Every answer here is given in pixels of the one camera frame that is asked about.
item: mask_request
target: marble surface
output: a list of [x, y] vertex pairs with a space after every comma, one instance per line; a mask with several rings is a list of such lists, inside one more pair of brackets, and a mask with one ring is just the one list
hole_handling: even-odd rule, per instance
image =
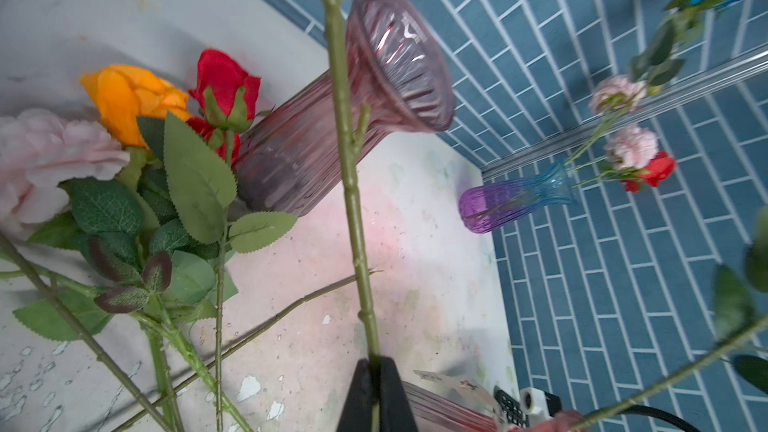
[[[189, 85], [206, 46], [264, 77], [261, 102], [281, 103], [327, 68], [325, 51], [294, 29], [260, 0], [0, 0], [0, 92], [8, 98], [0, 113], [36, 105], [92, 114], [77, 78], [116, 60]], [[516, 394], [491, 237], [467, 231], [456, 210], [458, 195], [480, 183], [480, 171], [436, 137], [408, 134], [385, 139], [359, 170], [369, 262], [381, 270], [372, 286], [384, 353], [404, 380], [440, 394], [447, 391], [412, 371], [471, 377]], [[24, 253], [89, 280], [73, 255]], [[278, 243], [233, 257], [229, 270], [240, 292], [225, 304], [225, 341], [351, 275], [341, 187]], [[0, 283], [0, 430], [106, 431], [138, 411], [82, 343], [47, 341], [14, 320], [12, 310], [34, 298], [25, 280]], [[347, 285], [302, 305], [224, 362], [224, 390], [254, 429], [335, 429], [366, 350], [358, 309], [355, 286]], [[203, 354], [213, 350], [213, 322], [189, 330]], [[137, 325], [116, 318], [98, 340], [154, 396]], [[170, 361], [174, 376], [186, 377], [180, 358], [172, 353]], [[180, 393], [187, 430], [214, 427], [211, 400], [199, 381]], [[158, 427], [145, 419], [135, 430]]]

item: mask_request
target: glass vase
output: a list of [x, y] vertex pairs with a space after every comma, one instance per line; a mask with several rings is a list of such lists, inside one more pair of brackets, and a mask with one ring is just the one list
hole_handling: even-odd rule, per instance
[[546, 172], [470, 188], [458, 200], [464, 225], [485, 234], [550, 204], [576, 203], [569, 166], [557, 162]]
[[[441, 132], [453, 120], [450, 75], [407, 0], [353, 0], [346, 26], [352, 126], [371, 119], [360, 158], [390, 132]], [[241, 210], [307, 214], [339, 183], [330, 72], [242, 136], [234, 164]]]

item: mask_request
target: orange rose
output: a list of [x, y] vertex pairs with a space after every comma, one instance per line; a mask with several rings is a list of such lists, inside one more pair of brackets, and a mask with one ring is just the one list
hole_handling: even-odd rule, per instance
[[101, 123], [126, 146], [146, 147], [136, 118], [165, 119], [168, 112], [185, 122], [187, 94], [148, 70], [112, 65], [81, 77], [80, 83], [101, 113]]

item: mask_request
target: pink carnation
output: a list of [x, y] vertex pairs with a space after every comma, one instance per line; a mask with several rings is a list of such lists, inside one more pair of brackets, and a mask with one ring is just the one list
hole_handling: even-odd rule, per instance
[[656, 157], [659, 139], [651, 130], [633, 124], [619, 130], [608, 140], [605, 152], [616, 170], [644, 168]]
[[129, 161], [98, 122], [68, 122], [43, 109], [0, 117], [0, 224], [19, 234], [45, 222], [69, 202], [60, 182], [109, 180]]
[[589, 103], [590, 109], [595, 114], [601, 114], [610, 110], [607, 104], [609, 99], [620, 96], [620, 106], [629, 105], [629, 111], [638, 109], [640, 101], [648, 95], [644, 80], [632, 82], [627, 76], [612, 76], [598, 84]]

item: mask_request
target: pink glass vase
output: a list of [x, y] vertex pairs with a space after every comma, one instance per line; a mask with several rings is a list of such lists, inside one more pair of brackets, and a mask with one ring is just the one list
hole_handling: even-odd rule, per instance
[[[395, 130], [441, 132], [453, 120], [448, 68], [423, 18], [407, 0], [354, 0], [346, 26], [356, 127], [371, 121], [360, 158]], [[251, 211], [307, 214], [341, 179], [330, 72], [242, 136], [234, 164]]]

